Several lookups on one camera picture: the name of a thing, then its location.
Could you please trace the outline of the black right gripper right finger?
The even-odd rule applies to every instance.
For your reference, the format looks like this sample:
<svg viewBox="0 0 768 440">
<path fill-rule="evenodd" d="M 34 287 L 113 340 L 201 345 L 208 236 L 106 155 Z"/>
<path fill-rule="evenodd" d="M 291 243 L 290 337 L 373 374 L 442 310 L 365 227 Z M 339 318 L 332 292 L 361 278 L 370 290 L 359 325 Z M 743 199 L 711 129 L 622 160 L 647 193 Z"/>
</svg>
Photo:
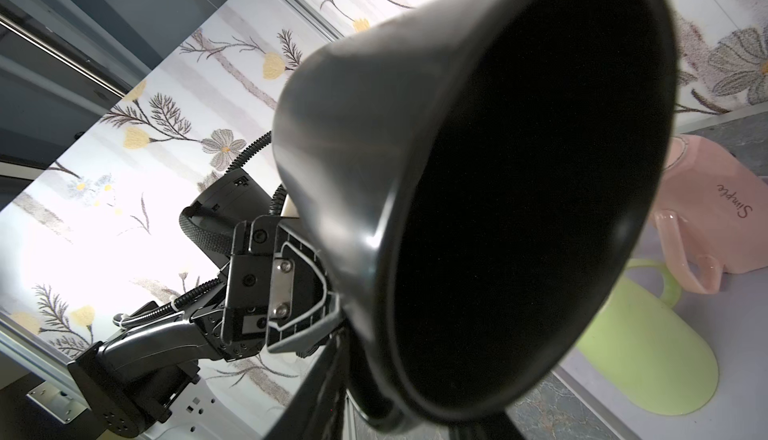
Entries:
<svg viewBox="0 0 768 440">
<path fill-rule="evenodd" d="M 449 427 L 450 440 L 524 440 L 506 412 Z"/>
</svg>

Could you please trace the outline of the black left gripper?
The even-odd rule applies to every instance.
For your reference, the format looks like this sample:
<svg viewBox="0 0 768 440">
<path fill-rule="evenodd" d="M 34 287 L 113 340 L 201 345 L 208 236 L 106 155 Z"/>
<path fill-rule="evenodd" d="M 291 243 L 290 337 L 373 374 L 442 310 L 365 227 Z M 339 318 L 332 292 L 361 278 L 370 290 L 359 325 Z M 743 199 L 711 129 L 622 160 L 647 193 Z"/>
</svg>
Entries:
<svg viewBox="0 0 768 440">
<path fill-rule="evenodd" d="M 307 352 L 344 321 L 340 295 L 300 219 L 264 215 L 236 225 L 221 322 L 225 345 Z"/>
</svg>

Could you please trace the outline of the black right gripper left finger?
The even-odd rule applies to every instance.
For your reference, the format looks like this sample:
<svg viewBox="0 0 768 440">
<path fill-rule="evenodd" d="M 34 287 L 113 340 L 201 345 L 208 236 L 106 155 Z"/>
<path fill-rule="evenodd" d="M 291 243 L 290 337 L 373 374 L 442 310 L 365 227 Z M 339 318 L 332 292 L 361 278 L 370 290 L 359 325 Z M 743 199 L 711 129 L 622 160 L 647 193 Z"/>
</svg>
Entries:
<svg viewBox="0 0 768 440">
<path fill-rule="evenodd" d="M 342 439 L 349 360 L 349 332 L 342 328 L 331 336 L 264 439 Z"/>
</svg>

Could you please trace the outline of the black ceramic mug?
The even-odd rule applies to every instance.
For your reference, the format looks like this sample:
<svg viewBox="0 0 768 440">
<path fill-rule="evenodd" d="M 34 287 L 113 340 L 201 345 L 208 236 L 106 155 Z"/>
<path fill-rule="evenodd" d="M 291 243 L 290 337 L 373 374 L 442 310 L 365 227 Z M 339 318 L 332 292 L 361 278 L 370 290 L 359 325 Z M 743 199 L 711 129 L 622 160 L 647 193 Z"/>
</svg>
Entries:
<svg viewBox="0 0 768 440">
<path fill-rule="evenodd" d="M 672 133 L 666 0 L 434 0 L 309 55 L 273 153 L 375 383 L 471 424 L 571 349 Z"/>
</svg>

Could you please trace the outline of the pink ceramic mug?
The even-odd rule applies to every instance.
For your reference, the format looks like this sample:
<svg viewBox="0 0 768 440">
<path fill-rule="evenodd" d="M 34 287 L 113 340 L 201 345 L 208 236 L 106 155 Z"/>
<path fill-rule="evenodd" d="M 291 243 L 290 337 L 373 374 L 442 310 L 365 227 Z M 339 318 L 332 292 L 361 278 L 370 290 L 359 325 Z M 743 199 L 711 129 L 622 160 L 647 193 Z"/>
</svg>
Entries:
<svg viewBox="0 0 768 440">
<path fill-rule="evenodd" d="M 670 139 L 649 220 L 688 292 L 716 294 L 725 273 L 767 266 L 767 184 L 707 138 Z"/>
</svg>

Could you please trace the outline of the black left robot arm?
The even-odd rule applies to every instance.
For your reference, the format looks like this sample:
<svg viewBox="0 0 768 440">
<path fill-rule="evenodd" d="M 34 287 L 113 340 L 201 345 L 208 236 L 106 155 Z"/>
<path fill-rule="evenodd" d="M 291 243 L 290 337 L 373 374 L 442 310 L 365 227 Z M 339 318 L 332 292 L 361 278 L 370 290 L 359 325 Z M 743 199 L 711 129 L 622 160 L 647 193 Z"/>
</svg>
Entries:
<svg viewBox="0 0 768 440">
<path fill-rule="evenodd" d="M 286 200 L 284 188 L 267 194 L 233 168 L 181 211 L 185 236 L 220 260 L 216 277 L 117 316 L 118 332 L 68 366 L 111 432 L 135 438 L 167 421 L 180 394 L 197 383 L 201 360 L 308 356 L 329 346 L 269 437 L 342 437 L 349 349 L 340 299 L 298 220 L 284 215 Z"/>
</svg>

